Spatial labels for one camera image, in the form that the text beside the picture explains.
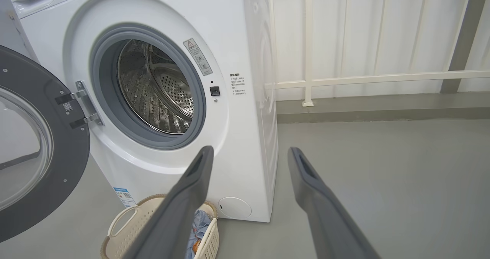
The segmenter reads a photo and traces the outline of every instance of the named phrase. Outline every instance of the baseboard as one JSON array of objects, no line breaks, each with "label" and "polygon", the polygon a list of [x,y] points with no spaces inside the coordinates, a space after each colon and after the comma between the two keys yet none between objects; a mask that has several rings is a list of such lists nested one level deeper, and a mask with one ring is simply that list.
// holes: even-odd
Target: baseboard
[{"label": "baseboard", "polygon": [[490,93],[407,94],[277,101],[277,123],[490,119]]}]

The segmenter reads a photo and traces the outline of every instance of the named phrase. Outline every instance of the white railing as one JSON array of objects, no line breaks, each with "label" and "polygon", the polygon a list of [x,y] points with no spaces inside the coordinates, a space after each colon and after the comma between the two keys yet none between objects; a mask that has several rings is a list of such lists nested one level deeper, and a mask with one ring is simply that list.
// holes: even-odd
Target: white railing
[{"label": "white railing", "polygon": [[[449,54],[446,58],[443,70],[441,72],[427,72],[427,73],[413,73],[413,64],[417,58],[418,47],[420,44],[420,31],[423,29],[424,15],[427,5],[427,0],[422,0],[420,7],[420,16],[418,19],[418,26],[415,33],[415,41],[413,43],[409,73],[406,74],[378,74],[378,61],[379,50],[384,38],[384,22],[387,15],[387,2],[383,0],[383,6],[381,10],[381,22],[380,30],[378,34],[378,42],[376,47],[376,54],[374,60],[374,75],[373,76],[359,76],[359,77],[344,77],[343,71],[345,70],[345,50],[346,50],[346,26],[343,27],[343,45],[341,48],[341,65],[339,76],[334,78],[325,79],[313,79],[313,0],[305,0],[305,80],[301,81],[284,81],[275,84],[276,89],[287,88],[305,88],[305,100],[303,107],[313,106],[312,102],[312,87],[314,86],[329,86],[329,85],[347,85],[347,84],[359,84],[359,83],[379,83],[379,82],[391,82],[391,81],[418,81],[418,80],[443,80],[443,79],[463,79],[463,78],[490,78],[490,70],[464,70],[464,71],[449,71],[449,66],[456,48],[458,36],[462,27],[464,13],[466,11],[469,0],[465,0],[461,9],[460,19],[457,25],[457,30],[452,42],[452,46],[449,50]],[[346,0],[345,3],[345,25],[350,18],[349,10],[350,0]]]}]

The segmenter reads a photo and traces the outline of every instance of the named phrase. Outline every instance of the laundry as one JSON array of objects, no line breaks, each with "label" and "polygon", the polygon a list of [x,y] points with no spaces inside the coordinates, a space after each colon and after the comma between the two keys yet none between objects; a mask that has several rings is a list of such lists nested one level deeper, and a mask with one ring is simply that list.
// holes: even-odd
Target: laundry
[{"label": "laundry", "polygon": [[211,223],[211,218],[203,210],[196,210],[194,213],[194,222],[192,222],[191,235],[189,236],[189,242],[187,243],[187,250],[185,254],[186,259],[194,259],[196,252],[198,251],[199,244]]}]

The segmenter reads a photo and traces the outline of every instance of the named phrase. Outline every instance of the stainless steel drum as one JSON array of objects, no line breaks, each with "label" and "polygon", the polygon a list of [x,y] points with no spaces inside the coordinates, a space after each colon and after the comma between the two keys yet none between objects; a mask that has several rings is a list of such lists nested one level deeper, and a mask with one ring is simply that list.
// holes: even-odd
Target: stainless steel drum
[{"label": "stainless steel drum", "polygon": [[129,107],[153,129],[167,134],[189,129],[194,112],[189,84],[163,51],[128,41],[119,55],[118,83]]}]

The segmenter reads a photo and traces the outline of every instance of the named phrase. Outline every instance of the laundry basket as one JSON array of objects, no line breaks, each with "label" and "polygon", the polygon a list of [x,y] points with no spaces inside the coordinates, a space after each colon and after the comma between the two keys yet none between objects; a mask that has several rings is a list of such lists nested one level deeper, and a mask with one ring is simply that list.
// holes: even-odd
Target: laundry basket
[{"label": "laundry basket", "polygon": [[[137,205],[128,207],[121,211],[112,221],[107,237],[105,237],[102,247],[100,248],[100,256],[102,259],[120,259],[129,248],[133,240],[136,238],[140,230],[153,215],[154,210],[161,204],[165,194],[149,196],[143,199]],[[194,259],[214,259],[216,257],[217,248],[219,246],[219,233],[217,231],[217,211],[216,207],[206,201],[200,210],[205,211],[213,217],[206,233],[199,244],[198,251]],[[113,231],[114,226],[119,219],[130,210],[134,210],[130,219],[122,226],[119,231]]]}]

